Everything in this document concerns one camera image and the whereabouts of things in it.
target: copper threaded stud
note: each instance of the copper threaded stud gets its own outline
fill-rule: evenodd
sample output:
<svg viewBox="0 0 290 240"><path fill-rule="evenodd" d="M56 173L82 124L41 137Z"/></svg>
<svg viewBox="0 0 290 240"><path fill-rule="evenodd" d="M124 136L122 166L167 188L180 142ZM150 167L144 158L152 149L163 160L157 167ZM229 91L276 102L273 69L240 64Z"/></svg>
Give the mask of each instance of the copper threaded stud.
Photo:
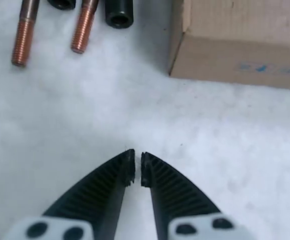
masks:
<svg viewBox="0 0 290 240"><path fill-rule="evenodd" d="M25 67L30 55L34 25L40 0L23 0L21 4L17 33L11 63Z"/></svg>
<svg viewBox="0 0 290 240"><path fill-rule="evenodd" d="M76 30L71 42L71 50L83 54L89 43L89 37L99 0L83 0Z"/></svg>

